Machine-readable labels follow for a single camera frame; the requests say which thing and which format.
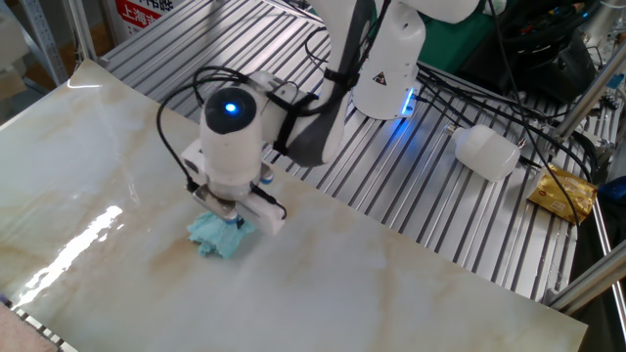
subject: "black cable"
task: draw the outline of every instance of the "black cable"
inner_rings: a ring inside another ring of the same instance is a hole
[[[432,89],[427,84],[425,84],[425,82],[423,82],[419,77],[418,77],[418,81],[420,81],[423,84],[423,86],[426,89],[428,89],[430,91],[430,93],[433,94],[435,100],[437,100],[438,102],[444,104],[446,106],[446,108],[448,108],[448,110],[451,110],[459,119],[461,119],[464,123],[466,123],[469,126],[468,128],[471,128],[471,127],[473,127],[475,125],[475,123],[473,123],[473,121],[471,121],[470,119],[465,117],[460,111],[458,111],[456,108],[452,107],[452,105],[449,102],[447,102],[445,99],[441,98],[438,94],[436,94],[434,89]],[[460,126],[458,121],[454,120],[452,117],[450,117],[448,114],[446,114],[440,107],[436,106],[434,104],[434,102],[426,100],[426,99],[423,99],[423,98],[420,98],[420,97],[418,97],[418,101],[432,104],[432,106],[437,111],[441,112],[450,121],[454,122],[454,124],[456,126]],[[541,165],[539,165],[538,163],[530,160],[529,158],[527,158],[526,156],[523,156],[523,155],[519,156],[519,162],[521,162],[522,164],[527,165],[527,166],[534,166],[534,167],[537,167],[537,168],[541,168]]]
[[[592,168],[592,177],[595,177],[595,174],[600,169],[600,162],[598,161],[598,156],[596,155],[596,146],[594,143],[589,140],[585,135],[580,132],[574,131],[571,136],[574,138],[576,142],[583,148],[585,155],[589,159],[589,164]]]
[[[384,20],[384,17],[386,16],[387,9],[389,8],[390,3],[391,3],[391,0],[384,0],[384,2],[382,3],[382,8],[380,9],[380,16],[370,25],[370,29],[368,30],[368,35],[366,35],[363,38],[363,41],[360,43],[360,46],[363,46],[363,44],[366,44],[366,43],[368,44],[368,46],[365,48],[365,50],[363,50],[363,54],[360,54],[360,51],[357,51],[356,53],[354,53],[355,57],[353,58],[351,62],[357,62],[357,64],[355,66],[349,67],[346,70],[346,73],[345,73],[346,75],[351,76],[353,78],[356,78],[358,76],[359,71],[361,70],[361,67],[363,66],[367,58],[370,56],[370,51],[372,50],[372,47],[374,46],[374,42],[376,41],[376,38],[379,35],[380,23],[382,23],[382,21]],[[336,89],[325,103],[321,104],[319,107],[314,108],[314,109],[301,110],[299,112],[299,115],[302,117],[311,116],[311,115],[321,113],[330,109],[336,103],[340,102],[345,96],[345,94],[351,88],[352,87]]]
[[[496,14],[496,9],[493,6],[493,0],[487,0],[487,1],[489,3],[489,8],[491,9],[491,13]],[[500,54],[502,55],[502,60],[505,64],[505,68],[507,69],[507,74],[509,75],[509,79],[511,80],[511,86],[513,88],[515,100],[517,101],[517,104],[519,105],[519,110],[521,112],[520,115],[521,115],[521,120],[523,122],[522,126],[524,130],[526,131],[526,134],[528,135],[528,139],[532,143],[532,147],[534,148],[535,153],[537,153],[537,155],[541,159],[541,162],[544,164],[544,166],[546,167],[550,175],[553,177],[553,179],[555,180],[555,183],[557,183],[557,186],[559,186],[559,189],[565,195],[565,198],[567,199],[569,206],[571,206],[572,214],[574,216],[574,222],[576,224],[576,232],[580,234],[580,222],[578,220],[578,214],[576,213],[576,207],[574,206],[574,202],[571,200],[571,197],[569,196],[569,194],[567,193],[563,185],[560,183],[559,178],[557,177],[555,172],[550,168],[550,165],[548,164],[548,161],[546,161],[546,158],[541,154],[541,151],[539,150],[539,147],[537,146],[537,141],[535,141],[535,138],[532,136],[532,133],[530,132],[528,120],[526,119],[526,115],[524,113],[523,104],[521,103],[521,99],[519,98],[519,91],[517,90],[517,85],[515,84],[513,71],[511,70],[511,66],[509,65],[509,59],[507,58],[507,51],[505,50],[504,39],[502,37],[502,32],[500,31],[500,24],[498,23],[498,18],[496,16],[493,17],[493,20],[494,20],[494,25],[496,27],[496,34],[498,36],[498,46],[500,47]]]
[[[596,52],[598,53],[598,60],[600,61],[598,63],[598,69],[603,69],[604,65],[603,65],[603,56],[600,55],[600,48],[598,48],[598,45],[595,45],[593,47],[587,47],[587,49],[596,49]]]
[[[428,72],[428,74],[436,75],[434,72],[428,70],[427,68],[425,68],[425,70]],[[498,96],[495,96],[495,95],[490,95],[490,94],[485,94],[485,93],[474,92],[474,91],[471,91],[471,90],[468,90],[468,89],[464,89],[464,88],[461,88],[461,87],[455,87],[455,86],[452,86],[452,85],[448,84],[447,82],[443,81],[441,78],[439,78],[439,79],[440,79],[441,82],[444,83],[443,86],[438,81],[435,81],[431,77],[424,77],[422,75],[422,78],[428,79],[432,84],[435,84],[437,86],[445,88],[445,89],[447,89],[447,90],[449,90],[449,91],[451,91],[451,92],[453,92],[453,93],[455,93],[457,95],[460,95],[460,96],[463,96],[465,94],[465,96],[472,96],[472,97],[475,97],[475,98],[476,97],[478,97],[478,98],[485,98],[485,99],[494,100],[494,101],[498,101],[498,102],[504,103],[504,104],[508,105],[513,112],[519,114],[517,103],[513,102],[513,101],[511,101],[511,100],[509,100],[507,98],[498,97]],[[527,113],[532,114],[533,117],[535,119],[538,119],[538,120],[549,120],[551,118],[554,118],[553,116],[546,116],[544,113],[542,113],[542,112],[540,112],[538,110],[529,108],[527,106],[524,106],[524,109],[526,110]]]
[[[254,193],[255,195],[265,199],[265,201],[267,201],[268,203],[270,203],[272,205],[276,205],[276,206],[280,207],[281,209],[283,209],[283,218],[282,218],[282,220],[285,220],[287,218],[287,209],[282,204],[280,204],[274,197],[272,197],[267,192],[263,191],[260,187],[254,185],[252,183],[250,184],[250,191],[252,193]]]
[[[321,63],[327,63],[328,60],[326,59],[321,59],[316,57],[315,55],[313,55],[313,53],[311,53],[311,51],[309,50],[309,40],[311,40],[313,38],[313,36],[321,31],[326,30],[325,27],[320,27],[317,28],[315,30],[313,30],[312,32],[309,33],[309,35],[306,37],[306,39],[304,39],[304,51],[306,52],[306,56],[309,57],[310,59],[315,59]]]
[[[293,103],[295,102],[295,99],[297,98],[297,94],[300,91],[300,85],[299,84],[297,84],[297,83],[295,83],[293,81],[285,81],[281,85],[279,85],[278,87],[274,88],[274,90],[272,91],[271,94],[276,94],[276,92],[278,92],[279,89],[285,87],[288,84],[291,84],[291,85],[293,85],[295,87],[295,95],[293,96],[293,98],[291,99],[291,102],[290,102],[290,104],[293,105]]]
[[[238,79],[236,76],[232,75],[232,74],[223,74],[223,73],[214,73],[211,74],[208,77],[205,78],[235,78]],[[193,82],[198,82],[197,79],[192,79],[192,83]],[[194,85],[194,96],[196,97],[196,102],[198,102],[198,107],[201,108],[202,105],[204,105],[204,99],[202,98],[201,95],[201,91],[200,91],[200,85]]]
[[[307,19],[311,20],[311,21],[315,21],[315,22],[319,22],[319,23],[323,23],[322,21],[320,21],[319,19],[314,18],[313,16],[311,16],[309,13],[307,13],[306,11],[297,8],[294,4],[292,4],[289,0],[283,0],[283,3],[287,4],[287,6],[291,7],[294,11],[298,12],[299,14],[305,16]]]
[[[420,63],[418,63],[418,66],[420,67],[420,70],[428,71],[428,74],[437,75],[435,72],[429,70],[428,67],[426,67],[426,66],[424,66],[424,65],[422,65]],[[461,83],[461,84],[467,85],[466,82],[458,80],[458,79],[455,79],[455,77],[446,77],[446,78],[452,79],[452,80],[456,81],[457,83]],[[487,98],[487,99],[490,99],[490,100],[496,100],[496,101],[499,101],[499,102],[502,102],[502,103],[505,103],[505,104],[509,105],[510,107],[512,107],[512,110],[514,110],[513,109],[513,104],[516,105],[516,102],[513,102],[513,101],[511,101],[511,100],[509,100],[507,98],[501,98],[501,97],[498,97],[496,95],[489,95],[489,94],[484,94],[484,93],[478,93],[478,92],[471,91],[469,89],[464,89],[464,88],[461,88],[461,87],[455,87],[455,86],[452,86],[452,85],[448,84],[447,82],[445,82],[443,80],[442,80],[442,83],[445,85],[446,89],[448,89],[448,90],[455,90],[454,91],[455,93],[457,91],[461,91],[463,93],[466,93],[466,95],[471,95],[471,96],[480,97],[480,98]],[[542,112],[540,112],[538,110],[535,110],[535,109],[532,109],[532,108],[529,108],[529,107],[526,107],[526,106],[524,106],[524,108],[526,109],[527,112],[529,112],[531,114],[534,114],[535,116],[539,115],[539,117],[535,117],[536,119],[539,119],[539,120],[550,120],[550,119],[553,119],[553,118],[556,118],[556,117],[564,116],[564,115],[566,115],[568,113],[568,111],[566,111],[566,112],[557,113],[557,114],[553,114],[553,115],[545,115],[544,113],[542,113]]]
[[[201,80],[196,80],[193,83],[185,84],[185,85],[179,87],[178,89],[176,89],[176,90],[170,92],[169,94],[167,94],[167,96],[165,96],[165,98],[163,99],[163,102],[160,104],[160,107],[158,107],[158,111],[156,112],[156,130],[158,131],[158,135],[161,138],[161,140],[163,141],[163,144],[165,145],[165,147],[167,148],[169,153],[172,155],[172,157],[174,158],[174,160],[176,161],[176,163],[180,167],[180,169],[185,174],[185,177],[187,178],[187,190],[190,191],[190,192],[194,192],[200,185],[198,185],[196,182],[194,182],[194,179],[189,174],[189,171],[187,171],[187,169],[185,168],[185,165],[183,165],[183,162],[180,160],[180,157],[178,157],[178,154],[174,151],[174,149],[169,144],[169,142],[167,142],[167,139],[165,138],[165,135],[163,134],[163,129],[162,129],[162,126],[161,126],[161,117],[163,115],[163,111],[165,110],[165,107],[167,106],[167,103],[169,103],[172,99],[174,99],[174,97],[176,97],[177,95],[185,92],[188,89],[192,89],[192,88],[198,87],[199,85],[202,85],[202,84],[205,84],[205,83],[209,83],[209,82],[238,82],[238,83],[243,83],[239,78],[236,78],[236,77],[208,77],[208,78],[204,78],[204,79],[201,79]]]
[[[491,111],[495,114],[498,114],[500,116],[502,116],[503,118],[506,118],[508,120],[511,120],[513,122],[515,122],[516,124],[519,125],[523,125],[523,121],[515,118],[514,116],[505,113],[503,111],[497,110],[487,104],[484,104],[474,98],[472,98],[471,96],[464,94],[463,92],[459,92],[459,91],[455,91],[454,88],[452,87],[449,83],[443,81],[441,78],[438,78],[432,71],[430,71],[427,67],[422,66],[421,70],[426,71],[426,73],[431,74],[433,77],[436,77],[437,79],[439,79],[438,85],[440,86],[444,86],[446,89],[452,91],[453,93],[457,94],[458,96],[460,96],[461,98],[463,98],[464,100],[468,101],[470,104],[473,104],[477,107],[483,108],[485,110]],[[452,111],[454,111],[455,113],[457,113],[457,110],[455,110],[454,108],[451,108]],[[581,170],[583,171],[583,173],[585,174],[585,177],[587,178],[588,181],[592,181],[592,175],[590,173],[590,171],[587,169],[587,166],[585,165],[584,162],[582,162],[582,160],[576,155],[574,154],[570,149],[566,148],[564,145],[562,145],[561,143],[559,143],[558,141],[556,141],[552,136],[544,133],[542,130],[534,127],[534,126],[527,126],[532,132],[534,132],[535,134],[537,134],[538,136],[542,137],[543,139],[545,139],[546,141],[548,141],[550,144],[552,144],[553,146],[555,146],[556,148],[562,150],[564,153],[566,153],[569,157],[571,157],[574,162],[576,162]]]

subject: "cloth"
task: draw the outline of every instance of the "cloth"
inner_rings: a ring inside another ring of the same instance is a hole
[[[598,189],[598,202],[603,210],[604,225],[613,247],[626,241],[626,176]]]
[[[216,253],[224,259],[229,259],[240,241],[256,228],[249,222],[244,222],[241,228],[237,224],[227,224],[211,212],[206,212],[194,224],[187,227],[191,233],[189,240],[200,244],[198,253],[208,256]]]

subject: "light blue cloth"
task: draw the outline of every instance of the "light blue cloth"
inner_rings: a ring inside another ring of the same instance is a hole
[[[200,244],[198,253],[207,256],[217,253],[225,259],[229,259],[239,242],[256,228],[249,222],[238,229],[237,224],[227,224],[211,212],[206,212],[196,218],[194,224],[187,227],[191,233],[189,240]]]

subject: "table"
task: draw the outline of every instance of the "table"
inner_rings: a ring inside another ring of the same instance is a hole
[[[283,231],[200,257],[156,111],[85,62],[0,129],[0,289],[78,351],[577,351],[583,324],[276,166]],[[163,129],[178,151],[199,133]]]
[[[158,102],[189,83],[204,65],[245,73],[268,70],[316,92],[324,67],[306,57],[302,44],[320,25],[272,1],[188,1],[106,54],[102,65]],[[327,59],[331,43],[319,33],[309,47]],[[206,86],[202,93],[215,87]],[[444,91],[438,94],[514,143],[521,138],[521,127]],[[421,98],[433,100],[426,92]],[[511,112],[496,100],[487,102]],[[546,114],[559,112],[545,100],[529,97],[527,104]],[[191,93],[170,106],[198,121],[200,110]],[[411,118],[379,121],[350,106],[341,151],[333,162],[302,168],[269,148],[265,160],[497,285],[536,301],[550,289],[563,289],[569,283],[576,229],[526,201],[535,171],[519,167],[504,182],[490,184],[456,161],[454,143],[443,132],[448,119],[437,109],[453,116],[438,103],[423,103]],[[612,112],[590,119],[585,128],[613,141],[618,117]],[[571,147],[583,157],[581,148]],[[530,144],[523,154],[540,162]],[[562,154],[554,163],[580,175]]]

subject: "metal pole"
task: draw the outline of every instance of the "metal pole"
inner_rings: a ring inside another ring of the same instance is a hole
[[[552,131],[551,135],[557,141],[564,142],[576,130],[576,127],[587,116],[589,111],[596,105],[598,100],[606,92],[606,84],[615,73],[624,69],[626,64],[626,43],[621,44],[615,55],[606,63],[604,69],[598,74],[592,85],[580,98],[574,109],[567,115],[563,122]]]
[[[115,32],[113,31],[113,18],[111,16],[111,10],[109,9],[109,3],[107,0],[100,0],[100,10],[104,17],[105,28],[107,29],[107,35],[113,44],[113,47],[119,45],[119,41],[115,36]]]
[[[35,36],[33,40],[28,32],[22,26],[22,35],[26,40],[28,49],[41,63],[46,72],[50,75],[56,85],[60,85],[67,80],[66,67],[63,65],[59,49],[52,36],[50,26],[43,14],[39,0],[20,0],[23,10],[28,17],[32,33]],[[9,14],[17,20],[11,9],[5,4],[4,0],[0,2],[0,11]]]
[[[74,44],[76,45],[77,52],[80,53],[81,60],[89,59],[96,61],[98,57],[96,56],[94,42],[91,39],[91,31],[89,30],[89,23],[85,16],[82,1],[64,0],[64,6],[66,8],[69,26],[74,34]]]
[[[594,46],[601,48],[603,46],[606,42],[606,36],[620,17],[624,7],[626,7],[624,0],[600,1],[600,8],[586,24],[583,24],[583,32],[589,39],[585,42],[588,48]]]
[[[596,199],[594,203],[594,214],[596,218],[596,226],[598,227],[598,234],[600,235],[600,242],[603,248],[603,254],[608,255],[611,252],[610,241],[608,240],[608,233],[604,226],[603,211],[600,208],[600,203]],[[622,329],[622,337],[626,342],[626,301],[624,300],[624,293],[622,289],[622,283],[616,282],[612,287],[613,298],[615,298],[615,306],[617,307],[617,314],[619,316],[619,323]]]
[[[621,243],[559,292],[549,306],[570,315],[624,277],[626,277],[626,242]]]

